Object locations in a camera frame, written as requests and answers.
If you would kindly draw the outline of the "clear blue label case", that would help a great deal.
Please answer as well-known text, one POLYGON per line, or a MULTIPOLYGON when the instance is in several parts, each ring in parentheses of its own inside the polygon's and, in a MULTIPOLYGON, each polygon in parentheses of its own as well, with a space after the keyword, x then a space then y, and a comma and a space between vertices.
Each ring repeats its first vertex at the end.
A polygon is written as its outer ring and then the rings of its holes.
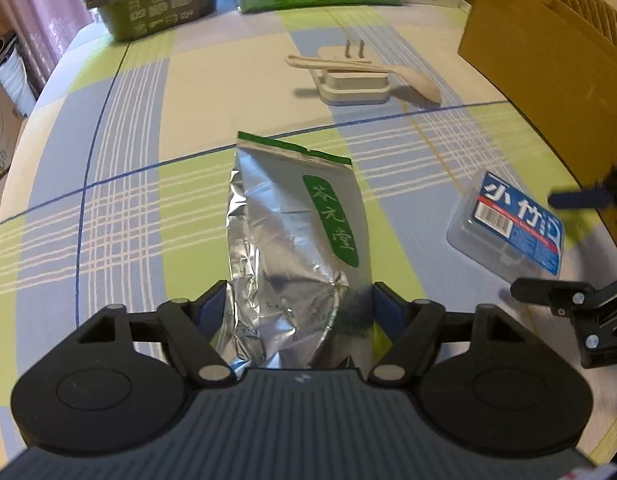
POLYGON ((447 242, 508 283, 555 280, 561 271, 563 222, 494 172, 479 170, 462 196, 447 242))

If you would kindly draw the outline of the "silver tea foil pouch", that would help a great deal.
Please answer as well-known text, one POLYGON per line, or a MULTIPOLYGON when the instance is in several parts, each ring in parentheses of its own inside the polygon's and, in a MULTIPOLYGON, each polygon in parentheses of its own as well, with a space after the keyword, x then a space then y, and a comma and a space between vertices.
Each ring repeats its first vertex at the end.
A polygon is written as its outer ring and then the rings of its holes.
POLYGON ((372 364, 368 222, 351 159, 241 132, 216 351, 249 367, 372 364))

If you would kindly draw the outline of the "brown cardboard box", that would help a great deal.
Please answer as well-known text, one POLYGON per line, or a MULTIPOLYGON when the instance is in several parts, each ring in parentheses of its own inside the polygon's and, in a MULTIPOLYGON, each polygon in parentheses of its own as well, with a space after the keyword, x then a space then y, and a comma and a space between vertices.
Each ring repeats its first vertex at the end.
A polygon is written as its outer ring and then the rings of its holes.
POLYGON ((458 50, 580 185, 617 165, 617 48, 559 0, 475 0, 458 50))

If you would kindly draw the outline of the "checked tablecloth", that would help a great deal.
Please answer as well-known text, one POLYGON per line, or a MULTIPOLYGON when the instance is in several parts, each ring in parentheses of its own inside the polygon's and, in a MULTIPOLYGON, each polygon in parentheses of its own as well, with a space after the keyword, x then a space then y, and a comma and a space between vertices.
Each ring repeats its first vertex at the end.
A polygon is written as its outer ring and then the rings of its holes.
POLYGON ((0 468, 24 449, 18 379, 107 308, 205 309, 216 374, 396 378, 371 294, 494 304, 578 366, 597 336, 521 304, 521 276, 602 287, 570 171, 459 55, 464 10, 339 6, 202 18, 115 41, 84 28, 40 96, 0 202, 0 468))

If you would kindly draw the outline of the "quilted beige chair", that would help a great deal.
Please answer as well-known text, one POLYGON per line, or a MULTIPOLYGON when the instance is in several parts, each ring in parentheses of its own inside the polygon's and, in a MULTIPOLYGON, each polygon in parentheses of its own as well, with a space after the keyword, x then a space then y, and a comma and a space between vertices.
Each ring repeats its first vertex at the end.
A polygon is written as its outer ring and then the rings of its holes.
POLYGON ((617 47, 617 10, 604 0, 559 0, 617 47))

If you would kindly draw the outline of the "white power adapter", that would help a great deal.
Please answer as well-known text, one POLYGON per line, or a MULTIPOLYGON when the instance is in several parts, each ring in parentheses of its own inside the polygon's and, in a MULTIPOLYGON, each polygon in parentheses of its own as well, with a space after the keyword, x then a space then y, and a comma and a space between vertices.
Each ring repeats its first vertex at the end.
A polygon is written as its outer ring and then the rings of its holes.
MULTIPOLYGON (((367 47, 363 40, 347 40, 343 46, 320 47, 317 56, 330 61, 381 62, 378 53, 367 47)), ((383 104, 391 93, 388 74, 311 70, 310 75, 322 101, 332 106, 383 104)))

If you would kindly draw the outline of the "grey white paper bag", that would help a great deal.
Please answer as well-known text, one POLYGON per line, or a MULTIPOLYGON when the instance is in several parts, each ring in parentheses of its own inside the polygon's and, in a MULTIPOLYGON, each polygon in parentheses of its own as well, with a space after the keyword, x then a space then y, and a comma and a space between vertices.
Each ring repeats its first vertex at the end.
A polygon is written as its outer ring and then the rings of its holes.
POLYGON ((35 108, 38 91, 28 73, 20 41, 14 30, 0 36, 0 84, 18 113, 28 118, 35 108))

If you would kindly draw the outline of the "pink curtain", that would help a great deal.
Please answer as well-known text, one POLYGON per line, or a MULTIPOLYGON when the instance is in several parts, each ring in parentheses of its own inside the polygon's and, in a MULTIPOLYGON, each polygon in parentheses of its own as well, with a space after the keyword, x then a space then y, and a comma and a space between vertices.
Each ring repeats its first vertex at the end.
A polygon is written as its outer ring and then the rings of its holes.
POLYGON ((94 21, 84 0, 0 0, 35 62, 50 72, 77 33, 94 21))

